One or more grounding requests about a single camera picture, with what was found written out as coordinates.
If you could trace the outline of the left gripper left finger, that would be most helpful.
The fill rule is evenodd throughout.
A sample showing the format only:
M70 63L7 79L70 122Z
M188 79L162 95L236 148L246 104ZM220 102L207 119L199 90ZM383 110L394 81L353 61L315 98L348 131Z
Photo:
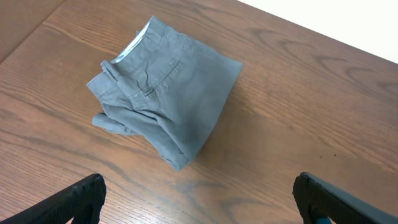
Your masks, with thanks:
M103 176L91 174L2 224L98 224L106 197Z

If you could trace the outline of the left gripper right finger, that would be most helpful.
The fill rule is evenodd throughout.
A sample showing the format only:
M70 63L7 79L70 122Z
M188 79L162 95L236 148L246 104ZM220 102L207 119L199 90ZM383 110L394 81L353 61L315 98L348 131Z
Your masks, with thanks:
M397 217L308 172L296 177L293 196L304 224L397 223Z

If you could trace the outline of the grey shorts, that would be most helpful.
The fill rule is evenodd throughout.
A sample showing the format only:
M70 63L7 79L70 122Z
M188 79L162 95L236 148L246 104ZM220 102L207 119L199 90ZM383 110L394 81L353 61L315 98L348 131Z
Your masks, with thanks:
M103 109L93 125L144 136L175 170L203 147L243 69L241 62L156 17L101 66L88 83Z

